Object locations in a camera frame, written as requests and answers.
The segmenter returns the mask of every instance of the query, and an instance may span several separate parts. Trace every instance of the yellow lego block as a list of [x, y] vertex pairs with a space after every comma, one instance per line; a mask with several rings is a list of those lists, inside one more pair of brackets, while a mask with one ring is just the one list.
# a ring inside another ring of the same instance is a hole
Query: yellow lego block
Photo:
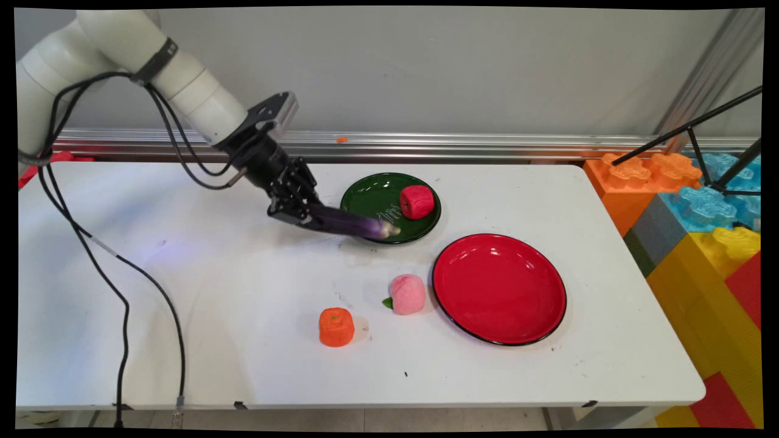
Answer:
[[701, 249], [720, 277], [727, 278], [760, 251], [760, 235], [744, 227], [715, 228], [711, 233], [694, 234]]
[[760, 331], [727, 287], [707, 292], [686, 317], [756, 427], [763, 428]]
[[665, 283], [668, 289], [668, 295], [671, 296], [679, 307], [679, 312], [684, 313], [703, 297], [703, 289], [699, 282], [695, 281], [695, 274], [688, 272], [681, 263], [682, 251], [679, 247], [684, 246], [680, 242], [661, 262], [654, 268], [652, 274], [657, 274]]
[[695, 369], [698, 371], [701, 379], [707, 379], [713, 376], [719, 371], [714, 362], [709, 358], [708, 350], [705, 349], [701, 343], [698, 335], [689, 325], [689, 322], [684, 316], [684, 312], [679, 308], [677, 302], [672, 296], [672, 290], [665, 284], [662, 273], [658, 273], [657, 270], [653, 271], [647, 277], [647, 283], [654, 292], [654, 296], [657, 302], [660, 303], [660, 307], [663, 309], [665, 316], [668, 318], [668, 322], [676, 332], [676, 336], [682, 342], [685, 351], [690, 360], [693, 361]]
[[669, 268], [669, 276], [673, 276], [680, 284], [685, 281], [684, 278], [687, 278], [689, 284], [684, 285], [693, 288], [692, 290], [698, 291], [698, 293], [708, 291], [724, 282], [724, 277], [711, 264], [697, 244], [705, 238], [706, 234], [708, 233], [688, 233], [665, 257], [666, 259], [671, 257], [668, 261], [668, 264], [672, 266]]
[[654, 418], [657, 427], [700, 427], [689, 406], [674, 406]]

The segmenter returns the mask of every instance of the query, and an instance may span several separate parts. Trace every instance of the black tripod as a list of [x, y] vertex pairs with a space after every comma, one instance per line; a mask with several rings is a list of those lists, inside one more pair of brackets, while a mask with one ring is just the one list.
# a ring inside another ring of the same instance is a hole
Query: black tripod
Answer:
[[738, 173], [743, 170], [747, 164], [751, 163], [752, 160], [754, 160], [758, 155], [760, 155], [760, 148], [762, 146], [762, 140], [763, 137], [760, 137], [757, 139], [757, 141], [750, 146], [747, 150], [745, 150], [741, 155], [738, 156], [738, 160], [724, 173], [722, 176], [717, 180], [712, 182], [711, 178], [709, 178], [709, 172], [706, 170], [706, 163], [703, 162], [703, 155], [700, 153], [700, 147], [698, 147], [698, 140], [695, 137], [695, 133], [693, 131], [694, 126], [698, 126], [701, 123], [705, 122], [706, 120], [722, 114], [723, 112], [733, 108], [734, 106], [738, 104], [742, 104], [749, 99], [757, 96], [758, 94], [761, 94], [763, 92], [763, 86], [759, 86], [754, 90], [749, 91], [746, 94], [742, 94], [741, 96], [733, 99], [732, 101], [729, 101], [727, 104], [724, 104], [720, 107], [717, 107], [709, 112], [707, 112], [704, 115], [701, 115], [698, 118], [693, 119], [690, 122], [685, 123], [684, 125], [679, 126], [678, 128], [672, 130], [671, 132], [668, 132], [666, 134], [663, 134], [662, 136], [659, 136], [658, 138], [650, 141], [649, 143], [643, 145], [642, 147], [639, 147], [636, 150], [633, 150], [631, 152], [628, 152], [627, 154], [621, 156], [620, 158], [617, 158], [612, 162], [612, 165], [616, 166], [618, 164], [621, 164], [630, 158], [635, 157], [638, 154], [641, 154], [643, 152], [648, 151], [649, 149], [657, 146], [660, 143], [663, 143], [665, 141], [668, 141], [669, 139], [684, 133], [687, 131], [687, 134], [689, 134], [689, 141], [693, 144], [693, 149], [695, 150], [695, 156], [698, 159], [698, 163], [700, 163], [700, 170], [703, 171], [703, 184], [706, 187], [711, 187], [712, 189], [717, 190], [718, 192], [721, 192], [723, 195], [750, 195], [750, 196], [760, 196], [760, 192], [746, 192], [742, 190], [727, 190], [728, 183], [738, 175]]

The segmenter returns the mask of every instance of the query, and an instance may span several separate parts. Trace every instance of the carrot slice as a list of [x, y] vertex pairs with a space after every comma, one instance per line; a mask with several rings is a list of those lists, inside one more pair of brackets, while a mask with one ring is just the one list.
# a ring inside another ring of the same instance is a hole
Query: carrot slice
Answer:
[[354, 337], [351, 313], [340, 307], [324, 309], [319, 315], [319, 340], [328, 347], [342, 347]]

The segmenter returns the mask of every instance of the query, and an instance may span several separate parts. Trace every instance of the floor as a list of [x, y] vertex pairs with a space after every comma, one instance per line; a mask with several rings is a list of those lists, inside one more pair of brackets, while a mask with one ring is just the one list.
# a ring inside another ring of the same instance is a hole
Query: floor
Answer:
[[[25, 413], [17, 412], [16, 428], [61, 427], [59, 422], [40, 426], [31, 424]], [[576, 417], [586, 415], [577, 412]], [[123, 412], [125, 427], [168, 429], [171, 411]], [[113, 427], [114, 411], [101, 411], [81, 418], [78, 423], [91, 427]], [[657, 427], [650, 422], [644, 427]], [[251, 411], [186, 411], [185, 429], [266, 430], [280, 432], [477, 432], [547, 430], [540, 408], [479, 409], [289, 409]]]

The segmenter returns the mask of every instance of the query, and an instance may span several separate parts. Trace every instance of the red plate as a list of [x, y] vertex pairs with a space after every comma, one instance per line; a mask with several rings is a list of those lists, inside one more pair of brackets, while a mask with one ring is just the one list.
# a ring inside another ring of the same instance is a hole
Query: red plate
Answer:
[[459, 328], [494, 344], [538, 342], [566, 314], [566, 287], [555, 267], [505, 235], [469, 235], [449, 244], [435, 261], [433, 291]]

